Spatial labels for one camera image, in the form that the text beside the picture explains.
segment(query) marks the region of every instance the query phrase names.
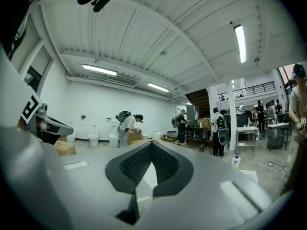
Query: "ceiling light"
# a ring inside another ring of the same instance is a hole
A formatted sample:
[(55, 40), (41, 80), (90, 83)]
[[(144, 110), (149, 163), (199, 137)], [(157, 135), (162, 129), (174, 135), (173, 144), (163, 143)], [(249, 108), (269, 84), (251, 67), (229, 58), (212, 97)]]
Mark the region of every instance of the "ceiling light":
[(88, 70), (92, 70), (92, 71), (99, 71), (99, 72), (103, 72), (105, 74), (109, 74), (109, 75), (113, 75), (113, 76), (117, 75), (116, 71), (107, 70), (107, 69), (104, 69), (104, 68), (101, 68), (101, 67), (94, 67), (94, 66), (85, 65), (85, 64), (83, 64), (82, 67), (84, 69), (88, 69)]
[(165, 88), (162, 88), (162, 87), (160, 87), (160, 86), (158, 86), (158, 85), (155, 85), (155, 84), (153, 84), (153, 83), (148, 83), (147, 84), (148, 86), (150, 86), (150, 87), (153, 87), (153, 88), (156, 88), (156, 89), (159, 89), (159, 90), (162, 90), (162, 91), (165, 91), (165, 92), (169, 92), (169, 90), (168, 89), (165, 89)]
[(234, 27), (234, 30), (236, 32), (236, 38), (238, 39), (239, 50), (240, 50), (240, 60), (241, 60), (241, 63), (244, 63), (247, 61), (247, 54), (246, 54), (246, 43), (245, 43), (245, 35), (244, 35), (243, 26), (237, 25)]

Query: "person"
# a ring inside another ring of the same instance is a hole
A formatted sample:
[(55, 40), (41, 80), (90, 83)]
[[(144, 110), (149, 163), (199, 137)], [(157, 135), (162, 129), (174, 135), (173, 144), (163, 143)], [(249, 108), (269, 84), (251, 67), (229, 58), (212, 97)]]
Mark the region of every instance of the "person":
[(268, 124), (271, 125), (271, 124), (273, 124), (273, 120), (275, 120), (274, 110), (271, 106), (269, 106), (269, 104), (266, 104), (266, 107), (267, 107), (267, 116), (272, 118), (272, 119), (268, 120)]
[(260, 100), (258, 100), (256, 111), (258, 114), (259, 132), (261, 133), (261, 136), (265, 136), (264, 135), (264, 108)]
[(178, 116), (178, 122), (179, 122), (179, 126), (178, 126), (178, 136), (177, 136), (177, 145), (178, 146), (182, 146), (184, 143), (184, 139), (185, 139), (185, 134), (186, 134), (186, 124), (188, 123), (188, 121), (184, 118), (184, 114), (186, 114), (186, 111), (184, 109), (182, 109), (180, 111), (180, 114)]
[(219, 117), (223, 117), (222, 114), (219, 113), (217, 107), (213, 109), (213, 117), (211, 119), (211, 130), (213, 132), (213, 155), (219, 155), (219, 158), (223, 158), (224, 156), (224, 146), (221, 145), (219, 141), (219, 128), (217, 126), (217, 120)]
[(279, 115), (277, 115), (277, 114), (280, 114), (280, 113), (282, 113), (283, 112), (283, 107), (282, 107), (282, 105), (279, 103), (279, 100), (277, 99), (276, 100), (276, 106), (275, 106), (275, 111), (276, 111), (276, 119), (277, 119), (277, 121), (278, 121), (278, 123), (281, 123), (281, 120), (280, 120), (280, 116)]
[(293, 79), (296, 86), (290, 94), (289, 117), (295, 123), (294, 136), (291, 142), (292, 159), (288, 171), (290, 176), (284, 186), (282, 193), (292, 190), (302, 174), (303, 168), (307, 162), (307, 139), (306, 127), (302, 121), (307, 118), (307, 87), (305, 85), (306, 72), (303, 65), (295, 64), (293, 66)]
[(1, 0), (2, 23), (0, 42), (9, 58), (22, 42), (26, 33), (27, 12), (34, 0)]
[(117, 135), (119, 138), (119, 145), (121, 147), (128, 146), (127, 136), (128, 134), (137, 134), (138, 129), (134, 128), (135, 122), (143, 122), (143, 115), (136, 114), (133, 116), (128, 116), (122, 121), (118, 126)]

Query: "railing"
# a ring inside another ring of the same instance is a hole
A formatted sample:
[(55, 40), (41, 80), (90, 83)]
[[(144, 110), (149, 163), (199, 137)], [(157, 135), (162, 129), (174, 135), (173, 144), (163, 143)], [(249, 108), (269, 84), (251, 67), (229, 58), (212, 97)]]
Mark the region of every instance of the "railing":
[[(240, 97), (255, 95), (255, 94), (272, 91), (272, 90), (275, 90), (274, 81), (251, 86), (251, 87), (240, 89), (240, 90), (234, 90), (232, 91), (232, 93), (233, 93), (234, 98), (240, 98)], [(219, 94), (219, 98), (220, 98), (220, 101), (228, 100), (228, 94), (221, 93)]]

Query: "backpack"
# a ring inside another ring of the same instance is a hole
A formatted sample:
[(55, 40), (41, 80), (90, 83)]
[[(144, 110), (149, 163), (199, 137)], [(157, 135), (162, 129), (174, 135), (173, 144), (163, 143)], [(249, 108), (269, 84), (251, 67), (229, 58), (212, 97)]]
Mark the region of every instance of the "backpack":
[(179, 126), (179, 121), (177, 116), (172, 118), (172, 125), (174, 128), (177, 128)]
[(131, 116), (131, 112), (129, 112), (129, 111), (122, 111), (122, 112), (120, 112), (119, 114), (117, 114), (117, 115), (115, 116), (115, 118), (116, 118), (119, 122), (122, 122), (122, 121), (125, 120), (125, 118), (127, 118), (127, 117), (129, 117), (129, 116)]
[(217, 128), (220, 130), (220, 129), (223, 129), (223, 128), (226, 128), (226, 125), (225, 125), (225, 121), (223, 119), (222, 116), (219, 116), (218, 119), (216, 120), (216, 124), (217, 124)]

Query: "bottle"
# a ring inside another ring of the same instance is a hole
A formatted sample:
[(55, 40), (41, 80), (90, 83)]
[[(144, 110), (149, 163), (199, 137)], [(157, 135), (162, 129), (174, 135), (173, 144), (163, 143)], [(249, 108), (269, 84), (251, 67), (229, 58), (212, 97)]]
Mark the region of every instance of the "bottle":
[(239, 168), (239, 164), (240, 164), (241, 159), (239, 158), (239, 154), (236, 154), (235, 158), (232, 158), (232, 163), (231, 165), (235, 168)]

